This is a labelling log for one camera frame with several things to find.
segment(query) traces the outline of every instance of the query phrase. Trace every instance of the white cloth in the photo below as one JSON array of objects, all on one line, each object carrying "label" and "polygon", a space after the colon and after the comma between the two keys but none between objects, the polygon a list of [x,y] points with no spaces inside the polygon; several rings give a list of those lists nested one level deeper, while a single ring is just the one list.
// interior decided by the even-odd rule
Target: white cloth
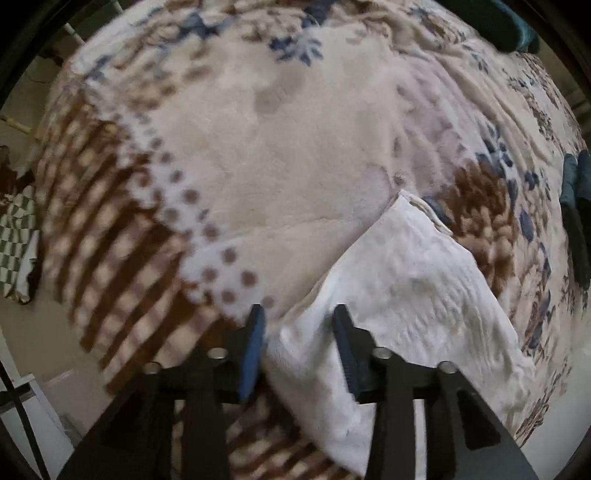
[{"label": "white cloth", "polygon": [[532,360],[470,252],[403,190],[270,332],[267,378],[336,462],[365,473],[374,418],[374,407],[357,405],[346,390],[329,322],[339,303],[407,361],[457,364],[509,430],[519,426],[512,413],[524,408]]}]

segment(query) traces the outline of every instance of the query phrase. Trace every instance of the patterned blanket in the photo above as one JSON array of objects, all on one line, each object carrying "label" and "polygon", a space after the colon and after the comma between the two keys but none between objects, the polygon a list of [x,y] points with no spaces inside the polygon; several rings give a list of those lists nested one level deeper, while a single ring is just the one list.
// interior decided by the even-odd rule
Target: patterned blanket
[{"label": "patterned blanket", "polygon": [[35,188],[30,172],[19,175],[10,167],[9,151],[0,147],[0,293],[21,304],[31,301],[39,268]]},{"label": "patterned blanket", "polygon": [[[534,360],[523,444],[588,317],[558,205],[572,112],[538,58],[430,0],[343,0],[322,27],[306,6],[144,0],[68,61],[33,164],[56,299],[115,392],[252,303],[280,318],[404,188]],[[296,423],[264,389],[229,430],[235,475],[348,475]]]}]

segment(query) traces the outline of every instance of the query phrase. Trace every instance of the green checkered fabric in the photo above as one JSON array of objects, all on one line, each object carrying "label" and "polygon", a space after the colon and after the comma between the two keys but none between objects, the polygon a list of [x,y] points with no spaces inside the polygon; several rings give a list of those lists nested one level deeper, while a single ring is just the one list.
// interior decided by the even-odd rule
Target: green checkered fabric
[{"label": "green checkered fabric", "polygon": [[0,288],[8,297],[18,278],[21,260],[35,231],[35,201],[32,185],[9,203],[0,217]]}]

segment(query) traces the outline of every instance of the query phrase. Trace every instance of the blue floral pattern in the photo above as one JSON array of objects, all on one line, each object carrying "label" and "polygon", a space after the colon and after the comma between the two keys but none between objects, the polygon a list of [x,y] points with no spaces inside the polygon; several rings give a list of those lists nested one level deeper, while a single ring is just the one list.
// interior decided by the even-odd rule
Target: blue floral pattern
[{"label": "blue floral pattern", "polygon": [[311,67],[312,58],[318,60],[324,59],[319,50],[322,43],[310,34],[309,21],[303,23],[302,26],[304,26],[304,24],[306,25],[306,28],[304,28],[301,33],[271,40],[269,48],[272,51],[279,51],[281,53],[281,55],[277,57],[277,61],[298,59],[308,65],[308,67]]}]

